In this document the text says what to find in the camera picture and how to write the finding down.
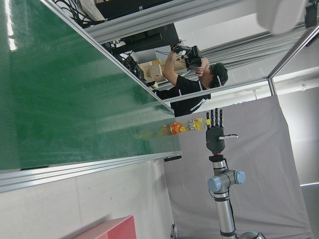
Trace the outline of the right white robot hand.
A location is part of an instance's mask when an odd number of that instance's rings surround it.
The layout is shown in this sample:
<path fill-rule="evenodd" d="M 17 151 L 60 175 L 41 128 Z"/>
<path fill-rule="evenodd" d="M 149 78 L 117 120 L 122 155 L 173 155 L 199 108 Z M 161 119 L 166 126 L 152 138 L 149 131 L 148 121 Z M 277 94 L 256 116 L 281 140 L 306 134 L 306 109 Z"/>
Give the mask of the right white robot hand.
<path fill-rule="evenodd" d="M 225 148 L 226 138 L 236 138 L 237 134 L 224 134 L 223 110 L 216 108 L 206 114 L 206 146 L 213 153 L 221 153 Z"/>

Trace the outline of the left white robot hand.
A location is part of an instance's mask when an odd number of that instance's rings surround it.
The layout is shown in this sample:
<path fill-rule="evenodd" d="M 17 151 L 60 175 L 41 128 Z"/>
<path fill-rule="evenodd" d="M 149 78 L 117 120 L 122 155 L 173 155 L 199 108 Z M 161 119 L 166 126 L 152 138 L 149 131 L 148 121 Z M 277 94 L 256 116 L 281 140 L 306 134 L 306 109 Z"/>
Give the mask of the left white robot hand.
<path fill-rule="evenodd" d="M 299 22 L 306 4 L 306 0 L 258 0 L 257 22 L 275 35 L 289 32 Z"/>

